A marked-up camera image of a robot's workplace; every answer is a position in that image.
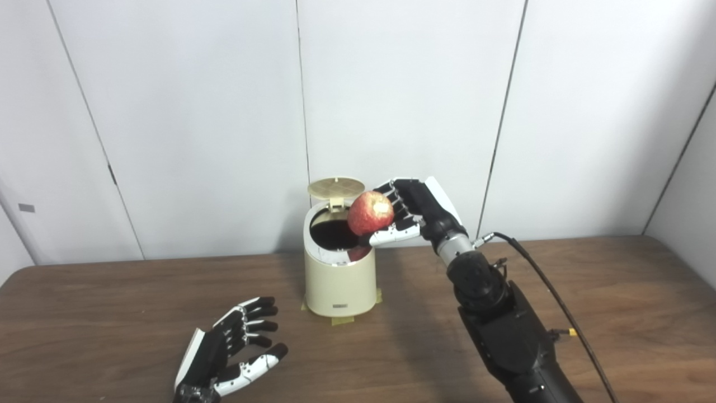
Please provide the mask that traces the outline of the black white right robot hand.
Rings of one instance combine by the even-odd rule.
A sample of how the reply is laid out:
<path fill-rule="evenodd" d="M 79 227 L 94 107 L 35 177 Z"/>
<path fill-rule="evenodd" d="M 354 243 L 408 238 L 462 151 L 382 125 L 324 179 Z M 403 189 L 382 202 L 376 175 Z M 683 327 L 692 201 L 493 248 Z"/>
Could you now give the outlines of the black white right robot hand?
<path fill-rule="evenodd" d="M 387 226 L 358 236 L 360 246 L 379 246 L 421 237 L 437 248 L 442 241 L 468 235 L 453 203 L 433 176 L 424 181 L 396 177 L 374 191 L 389 199 L 394 218 Z"/>

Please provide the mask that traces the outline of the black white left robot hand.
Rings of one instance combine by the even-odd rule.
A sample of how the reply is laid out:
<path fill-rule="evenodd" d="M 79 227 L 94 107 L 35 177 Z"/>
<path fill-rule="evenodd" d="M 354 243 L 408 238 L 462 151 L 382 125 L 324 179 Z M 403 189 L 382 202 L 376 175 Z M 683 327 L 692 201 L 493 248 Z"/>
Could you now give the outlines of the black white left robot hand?
<path fill-rule="evenodd" d="M 210 331 L 197 327 L 177 370 L 174 402 L 220 402 L 248 387 L 288 354 L 286 344 L 274 344 L 264 332 L 278 324 L 274 297 L 240 302 L 213 324 Z"/>

